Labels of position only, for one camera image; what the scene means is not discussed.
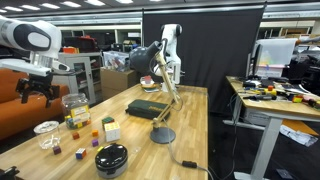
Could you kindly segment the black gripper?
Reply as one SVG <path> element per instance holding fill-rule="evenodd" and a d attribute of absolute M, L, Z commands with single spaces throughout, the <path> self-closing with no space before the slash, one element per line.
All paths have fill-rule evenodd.
<path fill-rule="evenodd" d="M 20 78 L 16 85 L 16 91 L 21 95 L 21 103 L 28 102 L 28 97 L 32 92 L 38 92 L 46 97 L 46 108 L 50 108 L 51 102 L 59 97 L 60 87 L 52 85 L 53 75 L 45 77 L 30 75 L 28 78 Z"/>

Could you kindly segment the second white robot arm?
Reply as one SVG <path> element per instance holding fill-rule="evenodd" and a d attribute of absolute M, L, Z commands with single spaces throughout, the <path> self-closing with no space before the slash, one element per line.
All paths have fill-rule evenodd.
<path fill-rule="evenodd" d="M 161 54 L 166 60 L 168 72 L 172 73 L 172 87 L 180 83 L 181 59 L 177 55 L 177 38 L 182 33 L 180 24 L 165 24 L 162 26 L 162 37 L 164 41 Z"/>

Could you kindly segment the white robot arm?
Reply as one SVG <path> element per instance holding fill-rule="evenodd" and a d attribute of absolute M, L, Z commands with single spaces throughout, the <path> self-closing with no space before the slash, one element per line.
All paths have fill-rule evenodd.
<path fill-rule="evenodd" d="M 21 78 L 16 91 L 22 96 L 21 103 L 28 102 L 31 92 L 46 97 L 46 108 L 59 97 L 59 86 L 52 85 L 54 74 L 70 75 L 69 66 L 58 61 L 62 35 L 59 28 L 51 23 L 38 20 L 20 21 L 0 16 L 0 44 L 6 48 L 29 51 L 29 60 L 4 55 L 0 67 L 16 72 L 25 72 L 28 78 Z"/>

